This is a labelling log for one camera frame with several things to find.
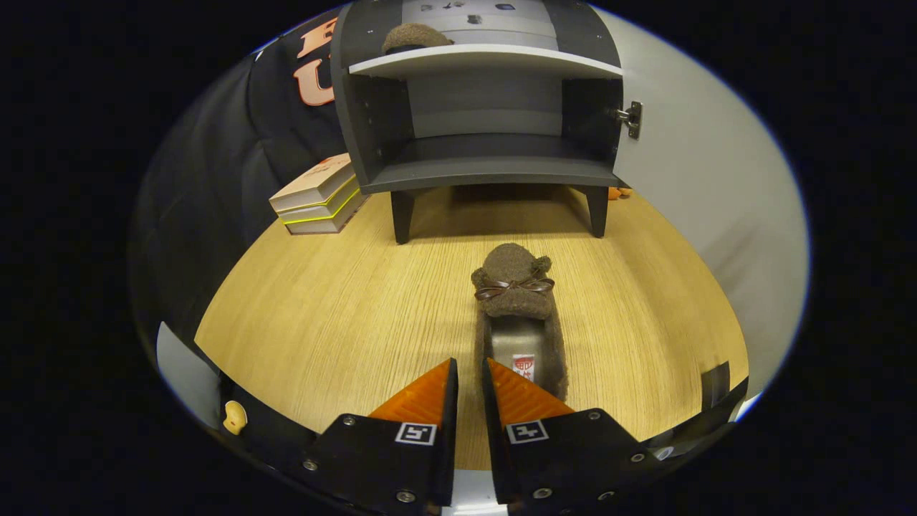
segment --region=wooden table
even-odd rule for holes
[[[272,224],[217,291],[197,344],[252,395],[317,432],[455,357],[456,468],[490,469],[470,275],[514,241],[554,262],[573,409],[605,409],[644,440],[700,411],[702,372],[728,360],[730,388],[748,375],[723,291],[640,195],[609,202],[602,239],[589,233],[585,196],[566,187],[431,190],[417,199],[404,245],[390,209],[388,195],[373,195],[335,235]]]

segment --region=yellow book edge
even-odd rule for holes
[[[352,183],[354,179],[357,179],[357,176],[356,176],[356,175],[350,176],[350,179],[348,179],[347,181],[345,181],[343,185],[339,186],[339,187],[337,188],[337,190],[335,190],[334,192],[331,193],[330,196],[328,196],[327,199],[325,199],[324,201],[322,201],[322,202],[320,202],[320,203],[303,204],[302,206],[294,206],[294,207],[292,207],[292,208],[282,209],[282,210],[280,210],[280,211],[278,211],[278,212],[276,212],[276,213],[277,213],[277,215],[283,215],[284,213],[290,213],[291,211],[296,211],[297,209],[314,208],[314,207],[316,207],[316,206],[328,206],[328,205],[331,203],[331,201],[335,200],[335,196],[336,196],[337,194],[341,193],[341,191],[344,190],[344,188],[345,188],[347,185],[349,185],[350,183]]]
[[[341,210],[344,209],[344,208],[347,206],[347,204],[350,202],[350,200],[351,200],[352,198],[354,198],[358,193],[359,193],[359,188],[357,188],[356,190],[354,190],[353,193],[350,194],[350,197],[348,197],[347,200],[344,201],[344,204],[342,204],[340,207],[338,207],[338,209],[335,210],[334,213],[332,213],[331,215],[329,215],[329,216],[327,216],[327,217],[315,217],[314,219],[290,220],[289,222],[284,221],[284,222],[283,222],[283,225],[284,225],[284,226],[289,226],[290,224],[299,224],[300,222],[315,222],[316,220],[329,220],[329,219],[333,219],[334,217],[337,217],[337,214],[340,213]]]

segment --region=metal hinge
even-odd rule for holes
[[[614,117],[627,124],[627,136],[634,140],[640,140],[640,122],[643,118],[643,103],[631,102],[630,109],[614,110]]]

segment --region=book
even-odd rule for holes
[[[285,209],[278,211],[277,216],[284,222],[294,222],[296,220],[320,219],[322,217],[333,217],[337,209],[344,205],[354,191],[359,190],[357,176],[352,175],[343,185],[340,186],[331,196],[323,202],[313,205]]]
[[[360,193],[359,188],[354,189],[347,200],[329,217],[316,219],[303,219],[284,221],[283,225],[291,234],[306,233],[339,233],[347,225],[350,218],[357,212],[367,196]]]
[[[271,197],[271,206],[281,212],[323,203],[353,174],[349,154],[331,156],[281,188]]]

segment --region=orange object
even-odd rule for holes
[[[382,403],[370,414],[370,417],[387,421],[435,424],[437,427],[442,427],[449,362],[446,360],[424,373],[411,385]]]
[[[493,390],[497,393],[497,409],[500,411],[502,426],[574,412],[563,401],[554,398],[546,390],[516,374],[509,367],[492,358],[487,359],[487,364],[491,367]]]

